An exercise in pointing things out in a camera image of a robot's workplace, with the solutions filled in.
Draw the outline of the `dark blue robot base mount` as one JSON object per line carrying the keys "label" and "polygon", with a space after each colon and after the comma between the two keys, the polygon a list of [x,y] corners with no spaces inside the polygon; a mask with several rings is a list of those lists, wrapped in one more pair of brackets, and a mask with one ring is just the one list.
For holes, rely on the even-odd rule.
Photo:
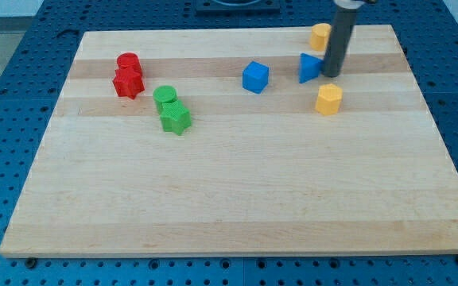
{"label": "dark blue robot base mount", "polygon": [[279,0],[195,0],[196,14],[244,14],[257,12],[278,13]]}

